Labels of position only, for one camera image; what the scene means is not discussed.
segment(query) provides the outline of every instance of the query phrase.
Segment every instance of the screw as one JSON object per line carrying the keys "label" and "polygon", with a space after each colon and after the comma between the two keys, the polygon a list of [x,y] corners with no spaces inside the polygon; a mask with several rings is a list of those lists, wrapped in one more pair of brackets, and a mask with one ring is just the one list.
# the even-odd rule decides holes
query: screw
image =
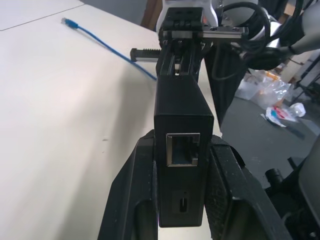
{"label": "screw", "polygon": [[311,232],[311,233],[309,234],[309,236],[310,236],[311,238],[315,238],[317,235],[316,235],[315,232]]}

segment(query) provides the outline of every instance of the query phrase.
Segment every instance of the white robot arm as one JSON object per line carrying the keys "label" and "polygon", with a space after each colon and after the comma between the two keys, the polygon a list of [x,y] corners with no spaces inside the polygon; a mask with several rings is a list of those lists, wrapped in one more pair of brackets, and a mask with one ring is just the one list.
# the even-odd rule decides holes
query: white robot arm
{"label": "white robot arm", "polygon": [[[168,8],[203,8],[208,25],[210,25],[210,27],[217,27],[218,17],[214,7],[218,7],[222,2],[224,6],[240,2],[258,4],[258,0],[162,0],[162,11],[156,23],[156,31],[159,32]],[[233,25],[237,26],[247,21],[253,13],[253,9],[241,7],[227,11],[226,15],[231,19]]]}

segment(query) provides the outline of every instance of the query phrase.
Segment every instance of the blue ethernet cable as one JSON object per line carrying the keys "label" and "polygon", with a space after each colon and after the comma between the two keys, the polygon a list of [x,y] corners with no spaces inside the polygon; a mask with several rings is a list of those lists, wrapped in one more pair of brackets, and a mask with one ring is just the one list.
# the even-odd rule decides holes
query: blue ethernet cable
{"label": "blue ethernet cable", "polygon": [[131,61],[128,57],[122,55],[120,52],[118,52],[117,50],[115,50],[114,48],[112,48],[111,46],[109,46],[108,44],[106,44],[104,41],[102,41],[100,38],[98,38],[96,35],[94,35],[92,32],[90,32],[89,30],[81,27],[78,25],[78,23],[76,23],[75,21],[72,21],[70,19],[67,18],[62,18],[61,21],[63,24],[67,25],[69,28],[71,29],[79,29],[83,32],[85,32],[86,34],[88,34],[90,37],[92,37],[93,39],[95,39],[98,43],[100,43],[101,45],[103,45],[104,47],[106,47],[109,51],[111,51],[112,53],[114,53],[115,55],[117,55],[118,57],[126,60],[128,63],[130,63],[131,65],[135,66],[137,69],[141,70],[142,72],[144,72],[145,74],[147,74],[150,78],[152,78],[154,81],[157,80],[157,78],[155,76],[153,76],[150,72],[148,72],[147,70],[145,70],[142,66],[138,65],[137,63]]}

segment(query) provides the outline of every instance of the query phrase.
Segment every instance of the black cable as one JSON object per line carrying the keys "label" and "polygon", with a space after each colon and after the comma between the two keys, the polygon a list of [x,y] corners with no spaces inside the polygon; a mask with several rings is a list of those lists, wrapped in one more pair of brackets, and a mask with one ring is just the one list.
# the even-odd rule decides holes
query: black cable
{"label": "black cable", "polygon": [[293,59],[291,59],[291,58],[288,58],[288,60],[290,60],[291,62],[293,62],[293,63],[295,63],[295,64],[298,64],[298,65],[300,65],[300,66],[304,65],[302,62],[297,62],[297,61],[295,61],[295,60],[293,60]]}
{"label": "black cable", "polygon": [[212,72],[211,72],[211,77],[212,77],[212,79],[217,80],[217,81],[228,80],[228,79],[230,79],[230,78],[235,77],[235,76],[238,75],[239,73],[243,72],[243,71],[247,68],[247,67],[243,64],[243,65],[240,65],[240,66],[238,67],[238,69],[237,69],[234,73],[232,73],[232,74],[230,74],[230,75],[228,75],[228,76],[218,77],[218,76],[217,76],[217,67],[218,67],[218,61],[219,61],[219,58],[220,58],[220,53],[221,53],[221,45],[218,44],[218,45],[216,46],[216,52],[215,52],[215,57],[214,57],[214,61],[213,61],[213,68],[212,68]]}
{"label": "black cable", "polygon": [[257,4],[254,4],[252,2],[236,2],[229,4],[227,6],[224,6],[222,8],[223,12],[226,12],[231,9],[237,9],[237,8],[249,8],[253,9],[258,16],[262,19],[263,21],[263,26],[264,26],[264,38],[259,39],[259,40],[248,40],[248,39],[243,39],[241,43],[241,47],[251,53],[251,54],[258,54],[261,53],[267,44],[270,42],[270,35],[271,35],[271,30],[270,30],[270,22],[269,18],[266,14],[266,12]]}
{"label": "black cable", "polygon": [[287,35],[290,32],[291,28],[298,21],[303,7],[304,7],[304,0],[296,0],[295,1],[295,9],[294,9],[292,17],[289,17],[285,21],[285,23],[282,24],[278,28],[276,33],[270,37],[270,42],[273,41],[273,40],[276,40],[278,38],[281,38],[281,37]]}

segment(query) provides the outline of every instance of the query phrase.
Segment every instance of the textured grip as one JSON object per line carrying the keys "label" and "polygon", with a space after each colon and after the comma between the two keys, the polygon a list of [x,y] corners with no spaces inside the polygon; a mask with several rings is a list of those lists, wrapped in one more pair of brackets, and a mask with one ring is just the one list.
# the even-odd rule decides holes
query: textured grip
{"label": "textured grip", "polygon": [[148,62],[150,60],[157,61],[160,56],[160,49],[143,49],[132,48],[130,58],[133,62]]}
{"label": "textured grip", "polygon": [[217,166],[217,161],[215,161],[213,153],[211,152],[209,157],[204,205],[213,240],[221,239],[228,204],[227,190]]}

